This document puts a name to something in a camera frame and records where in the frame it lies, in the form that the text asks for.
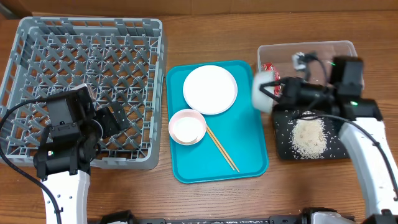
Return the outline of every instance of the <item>chopsticks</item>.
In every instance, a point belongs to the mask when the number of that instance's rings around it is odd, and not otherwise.
[[[206,127],[207,130],[207,134],[209,134],[209,136],[211,137],[211,139],[213,140],[213,142],[216,144],[218,150],[220,150],[220,153],[224,156],[224,159],[228,162],[228,164],[231,166],[232,170],[237,172],[241,172],[239,171],[238,167],[235,165],[234,161],[231,159],[231,157],[228,155],[228,153],[225,151],[224,147],[221,145],[221,143],[219,142],[219,140],[216,138],[216,136],[213,134],[213,132],[211,131],[211,129],[209,128],[209,126]]]

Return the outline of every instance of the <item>wooden table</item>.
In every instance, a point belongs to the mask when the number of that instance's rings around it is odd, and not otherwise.
[[[398,13],[322,12],[161,17],[169,42],[167,69],[176,65],[241,59],[251,65],[264,44],[350,40],[366,62],[364,97],[379,103],[387,138],[398,159]],[[0,70],[4,71],[17,21],[1,22]],[[330,207],[364,218],[353,165],[342,161],[280,161],[264,116],[269,168],[258,178],[185,185],[175,179],[163,96],[159,165],[153,170],[93,169],[88,217],[131,210],[137,217],[260,218]],[[25,167],[31,175],[35,169]],[[0,222],[45,223],[41,190],[0,166]]]

